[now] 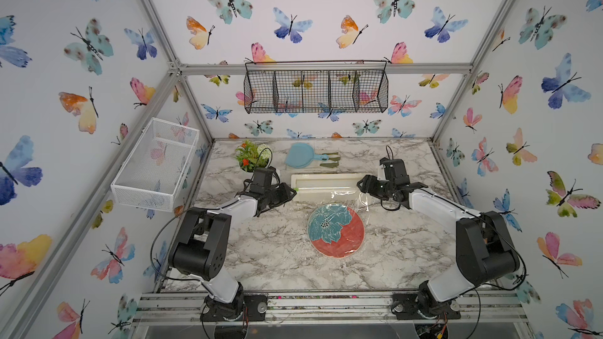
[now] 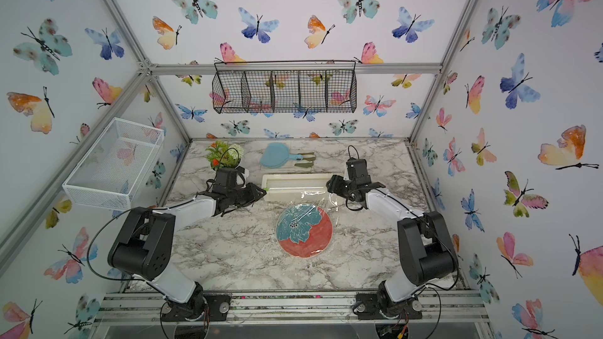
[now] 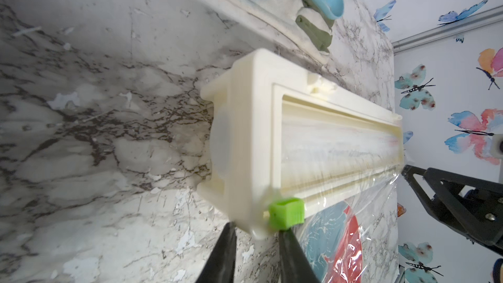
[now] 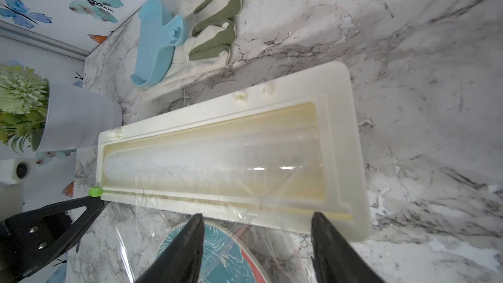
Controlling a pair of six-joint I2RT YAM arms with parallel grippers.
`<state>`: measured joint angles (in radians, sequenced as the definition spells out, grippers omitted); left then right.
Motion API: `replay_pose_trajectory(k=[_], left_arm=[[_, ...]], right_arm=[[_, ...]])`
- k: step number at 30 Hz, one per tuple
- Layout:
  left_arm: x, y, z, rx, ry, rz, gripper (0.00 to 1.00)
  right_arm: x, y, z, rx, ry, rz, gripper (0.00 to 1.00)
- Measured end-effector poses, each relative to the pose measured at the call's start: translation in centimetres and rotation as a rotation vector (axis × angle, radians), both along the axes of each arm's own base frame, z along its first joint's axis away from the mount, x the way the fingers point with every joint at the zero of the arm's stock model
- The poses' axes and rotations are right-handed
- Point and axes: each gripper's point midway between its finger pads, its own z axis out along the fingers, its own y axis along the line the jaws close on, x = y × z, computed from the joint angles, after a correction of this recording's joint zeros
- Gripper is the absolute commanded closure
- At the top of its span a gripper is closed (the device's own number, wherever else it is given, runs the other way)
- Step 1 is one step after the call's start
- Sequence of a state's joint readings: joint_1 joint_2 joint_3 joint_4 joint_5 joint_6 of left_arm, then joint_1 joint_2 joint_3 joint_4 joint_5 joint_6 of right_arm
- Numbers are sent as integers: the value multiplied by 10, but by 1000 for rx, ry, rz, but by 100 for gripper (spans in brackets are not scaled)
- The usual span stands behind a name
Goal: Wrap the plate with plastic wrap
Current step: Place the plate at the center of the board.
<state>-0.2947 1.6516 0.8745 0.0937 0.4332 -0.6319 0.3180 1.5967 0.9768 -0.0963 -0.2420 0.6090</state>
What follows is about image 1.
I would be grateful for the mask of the clear plastic wrap sheet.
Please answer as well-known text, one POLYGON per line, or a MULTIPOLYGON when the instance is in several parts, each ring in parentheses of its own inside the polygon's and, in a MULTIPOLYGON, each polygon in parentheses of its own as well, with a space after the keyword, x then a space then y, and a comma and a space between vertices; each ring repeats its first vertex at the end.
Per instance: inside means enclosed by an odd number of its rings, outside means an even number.
MULTIPOLYGON (((363 218, 363 215, 369 211, 369 204, 368 204, 368 200, 367 200, 366 196, 363 193, 357 192, 353 195, 350 194, 350 195, 341 195, 341 196, 340 195, 337 195, 337 196, 323 195, 323 196, 315 196, 315 197, 303 196, 300 200, 300 203, 307 210, 306 237, 307 237, 308 241, 309 241, 309 237, 308 237, 308 233, 307 233, 307 226, 308 226, 309 217, 310 217, 311 213, 314 212, 314 210, 316 210, 318 207, 321 207, 323 205, 330 204, 330 203, 339 203, 339 204, 346 205, 348 207, 352 207, 357 212, 357 214, 360 216, 361 220, 364 222, 364 228, 365 228, 364 242, 363 242, 361 248, 356 253, 358 253, 364 247, 364 243, 367 240, 367 225, 365 224, 365 219, 363 218)), ((313 245, 310 241, 309 241, 309 243, 312 246, 312 248, 320 256, 326 257, 323 254, 319 253, 313 247, 313 245)), ((346 259, 348 257, 345 257, 345 258, 326 257, 326 258, 339 261, 339 260, 346 259)))

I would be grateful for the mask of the red plate with teal flower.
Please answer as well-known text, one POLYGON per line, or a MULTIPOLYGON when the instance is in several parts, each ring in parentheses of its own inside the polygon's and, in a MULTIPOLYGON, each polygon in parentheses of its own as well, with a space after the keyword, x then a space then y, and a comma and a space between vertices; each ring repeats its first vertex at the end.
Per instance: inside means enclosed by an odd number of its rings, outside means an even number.
POLYGON ((319 253, 326 257, 345 258, 361 248, 365 228, 352 207, 330 203, 311 213, 307 233, 319 253))

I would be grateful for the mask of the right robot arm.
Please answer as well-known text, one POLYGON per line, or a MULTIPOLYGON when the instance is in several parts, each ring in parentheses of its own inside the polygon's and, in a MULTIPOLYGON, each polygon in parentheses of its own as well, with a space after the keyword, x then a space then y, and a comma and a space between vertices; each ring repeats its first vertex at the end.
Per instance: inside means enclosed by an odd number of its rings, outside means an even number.
POLYGON ((401 159, 383 158, 381 177, 367 174, 356 184, 380 202, 395 202, 426 215, 455 238, 455 263, 422 282, 415 293, 396 294, 392 311, 400 320, 460 317, 452 303, 466 292, 525 268, 501 213, 464 207, 411 181, 401 159))

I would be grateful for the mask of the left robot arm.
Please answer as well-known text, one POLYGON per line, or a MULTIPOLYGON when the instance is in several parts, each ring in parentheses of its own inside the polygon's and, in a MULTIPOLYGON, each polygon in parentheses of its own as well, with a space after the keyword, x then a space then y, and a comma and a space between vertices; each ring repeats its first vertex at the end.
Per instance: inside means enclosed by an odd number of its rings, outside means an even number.
POLYGON ((231 229, 285 205, 296 195, 275 168, 259 168, 233 199, 214 208, 193 207, 183 214, 168 264, 207 291, 207 312, 202 317, 217 321, 243 317, 244 288, 224 268, 231 229))

